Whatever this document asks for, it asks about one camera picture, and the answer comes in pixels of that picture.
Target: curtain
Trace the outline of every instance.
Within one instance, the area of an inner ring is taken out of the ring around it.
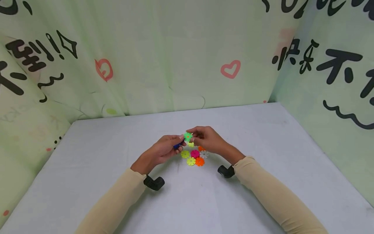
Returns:
[[[310,1],[304,14],[272,100],[374,205],[374,1]]]
[[[1,0],[0,227],[76,120],[267,102],[306,2]]]

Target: white gear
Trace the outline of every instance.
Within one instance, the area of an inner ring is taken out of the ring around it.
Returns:
[[[200,151],[200,158],[207,158],[209,156],[209,152],[206,150]]]

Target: red heart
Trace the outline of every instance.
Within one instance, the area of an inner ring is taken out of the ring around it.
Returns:
[[[225,71],[225,69],[232,69],[236,65],[234,73],[230,74]],[[230,64],[224,64],[221,67],[221,74],[226,76],[229,79],[234,79],[239,72],[240,69],[240,61],[239,60],[234,60]]]
[[[107,76],[105,76],[106,74],[106,71],[101,71],[101,66],[106,63],[109,65],[109,74]],[[106,59],[106,58],[102,58],[100,59],[99,61],[96,61],[95,60],[95,64],[96,64],[96,72],[99,74],[99,76],[105,80],[106,82],[108,82],[108,80],[110,80],[112,77],[113,77],[113,70],[112,70],[112,65],[110,64],[110,62]]]

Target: pink gear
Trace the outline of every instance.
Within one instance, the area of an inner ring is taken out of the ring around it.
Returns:
[[[200,152],[198,150],[191,151],[191,157],[193,157],[193,158],[200,157]]]

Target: table surface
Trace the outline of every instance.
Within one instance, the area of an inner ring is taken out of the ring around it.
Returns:
[[[162,135],[210,125],[288,186],[329,233],[374,233],[374,209],[279,104],[189,110],[75,122],[0,233],[73,233],[90,208]],[[155,168],[116,233],[283,233],[220,156],[202,167],[174,157]]]

